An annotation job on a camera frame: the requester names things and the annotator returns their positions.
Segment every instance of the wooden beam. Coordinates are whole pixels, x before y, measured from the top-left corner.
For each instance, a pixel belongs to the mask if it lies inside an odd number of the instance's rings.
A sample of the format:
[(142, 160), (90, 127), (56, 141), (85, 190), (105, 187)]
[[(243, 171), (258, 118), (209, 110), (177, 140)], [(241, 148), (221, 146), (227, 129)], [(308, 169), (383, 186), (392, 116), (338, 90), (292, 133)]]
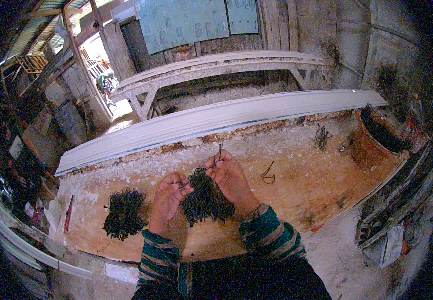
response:
[[(69, 8), (67, 10), (67, 13), (70, 15), (75, 15), (75, 14), (82, 14), (83, 13), (83, 9), (81, 8)], [(38, 17), (45, 17), (45, 16), (54, 16), (54, 15), (59, 15), (61, 14), (61, 9), (45, 9), (45, 10), (37, 10), (34, 11), (32, 13), (28, 13), (26, 15), (22, 16), (23, 20), (28, 20), (31, 18), (38, 18)]]
[(78, 33), (77, 36), (75, 36), (75, 44), (76, 46), (81, 46), (84, 42), (86, 42), (89, 38), (91, 38), (93, 35), (98, 33), (98, 28), (95, 28), (93, 26), (89, 26), (81, 30), (80, 33)]
[(264, 28), (263, 39), (266, 50), (281, 50), (280, 23), (278, 19), (278, 4), (276, 0), (258, 1), (258, 9), (262, 17), (261, 24)]
[(81, 72), (83, 73), (83, 78), (86, 81), (88, 86), (88, 91), (90, 93), (90, 97), (94, 99), (94, 101), (98, 102), (98, 105), (102, 109), (106, 119), (109, 123), (112, 121), (112, 113), (108, 106), (103, 103), (103, 99), (101, 98), (100, 92), (97, 90), (96, 85), (93, 83), (93, 80), (90, 78), (88, 71), (86, 69), (86, 65), (83, 62), (83, 57), (81, 57), (80, 47), (75, 43), (75, 37), (73, 36), (73, 31), (71, 30), (71, 24), (69, 22), (69, 14), (68, 7), (65, 6), (63, 9), (63, 22), (65, 24), (67, 30), (67, 36), (69, 40), (69, 45), (71, 47), (71, 51), (73, 52), (73, 57), (75, 57), (76, 63), (79, 65)]
[(298, 51), (298, 10), (295, 0), (288, 0), (290, 51)]

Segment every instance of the person's left hand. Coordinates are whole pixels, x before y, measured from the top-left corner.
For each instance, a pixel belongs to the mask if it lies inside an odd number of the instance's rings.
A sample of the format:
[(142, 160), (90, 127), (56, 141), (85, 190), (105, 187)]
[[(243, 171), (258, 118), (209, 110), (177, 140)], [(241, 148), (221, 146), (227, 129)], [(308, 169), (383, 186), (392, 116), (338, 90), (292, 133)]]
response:
[(170, 220), (177, 213), (180, 201), (192, 191), (193, 188), (189, 186), (188, 179), (179, 172), (171, 173), (163, 178), (156, 187), (148, 230), (165, 237)]

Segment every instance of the corrugated metal roof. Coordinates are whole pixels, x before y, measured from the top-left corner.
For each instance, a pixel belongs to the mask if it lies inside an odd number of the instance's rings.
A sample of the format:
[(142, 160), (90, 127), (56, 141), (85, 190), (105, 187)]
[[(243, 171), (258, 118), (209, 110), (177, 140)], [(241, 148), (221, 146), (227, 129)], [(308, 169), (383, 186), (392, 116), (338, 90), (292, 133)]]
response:
[[(36, 10), (37, 12), (48, 10), (48, 9), (59, 9), (62, 8), (66, 0), (45, 0), (41, 6)], [(69, 8), (81, 8), (88, 0), (73, 0), (68, 7)], [(25, 27), (21, 30), (20, 34), (14, 39), (13, 45), (10, 48), (8, 57), (14, 55), (26, 55), (30, 50), (29, 47), (32, 45), (33, 41), (36, 39), (36, 43), (40, 43), (41, 46), (44, 45), (46, 39), (48, 39), (54, 32), (56, 21), (58, 20), (55, 16), (44, 16), (31, 18), (27, 21)], [(45, 33), (45, 37), (40, 38), (40, 33)]]

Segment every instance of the wooden wall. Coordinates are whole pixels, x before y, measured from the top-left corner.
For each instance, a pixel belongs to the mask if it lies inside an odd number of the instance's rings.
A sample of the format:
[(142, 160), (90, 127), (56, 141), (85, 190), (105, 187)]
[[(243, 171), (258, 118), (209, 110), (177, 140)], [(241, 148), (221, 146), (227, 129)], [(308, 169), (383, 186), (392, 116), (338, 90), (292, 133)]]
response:
[[(334, 45), (336, 37), (333, 0), (257, 0), (256, 4), (259, 33), (230, 34), (230, 37), (182, 45), (152, 55), (146, 49), (140, 21), (128, 21), (120, 27), (137, 72), (202, 55), (240, 50), (300, 51), (332, 59), (326, 48), (328, 44)], [(287, 71), (271, 70), (263, 75), (266, 92), (300, 89)], [(310, 89), (323, 87), (311, 86)]]
[(261, 34), (232, 34), (230, 37), (217, 38), (175, 48), (152, 55), (148, 54), (139, 20), (120, 24), (131, 59), (138, 72), (187, 60), (193, 57), (230, 51), (262, 50)]

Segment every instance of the bench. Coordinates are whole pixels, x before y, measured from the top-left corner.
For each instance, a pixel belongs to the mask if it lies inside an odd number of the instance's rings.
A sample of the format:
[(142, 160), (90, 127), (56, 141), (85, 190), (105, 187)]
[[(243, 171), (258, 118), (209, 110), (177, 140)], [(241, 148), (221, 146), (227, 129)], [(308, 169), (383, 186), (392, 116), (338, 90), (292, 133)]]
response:
[[(111, 99), (114, 102), (129, 99), (140, 120), (145, 121), (161, 87), (215, 75), (279, 69), (289, 70), (302, 90), (307, 90), (311, 71), (318, 71), (323, 66), (330, 64), (312, 54), (293, 51), (255, 50), (205, 55), (149, 69), (125, 79), (111, 94)], [(306, 71), (305, 78), (298, 70)], [(138, 98), (142, 99), (143, 93), (147, 94), (141, 105)]]

